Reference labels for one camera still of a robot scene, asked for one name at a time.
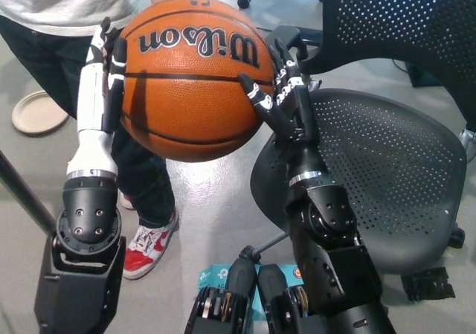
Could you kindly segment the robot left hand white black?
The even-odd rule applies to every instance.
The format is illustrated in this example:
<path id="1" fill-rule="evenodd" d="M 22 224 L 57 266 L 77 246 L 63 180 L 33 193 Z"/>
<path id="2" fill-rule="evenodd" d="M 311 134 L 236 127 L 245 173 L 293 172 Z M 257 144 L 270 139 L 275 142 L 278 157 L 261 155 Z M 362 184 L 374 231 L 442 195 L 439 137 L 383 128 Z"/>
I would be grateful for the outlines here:
<path id="1" fill-rule="evenodd" d="M 112 140 L 120 123 L 126 71 L 126 40 L 106 17 L 94 32 L 80 74 L 77 97 L 78 148 L 67 166 L 69 179 L 115 180 Z"/>

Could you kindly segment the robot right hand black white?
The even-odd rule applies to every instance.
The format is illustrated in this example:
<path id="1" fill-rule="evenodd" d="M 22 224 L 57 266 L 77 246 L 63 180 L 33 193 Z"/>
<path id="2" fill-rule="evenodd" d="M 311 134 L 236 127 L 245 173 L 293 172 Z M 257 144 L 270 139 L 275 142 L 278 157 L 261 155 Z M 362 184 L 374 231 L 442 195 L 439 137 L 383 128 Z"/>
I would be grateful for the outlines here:
<path id="1" fill-rule="evenodd" d="M 318 127 L 298 64 L 280 39 L 268 46 L 274 68 L 273 91 L 263 91 L 246 73 L 239 84 L 260 120 L 275 134 L 277 147 L 287 165 L 289 186 L 324 177 L 327 169 L 319 152 Z"/>

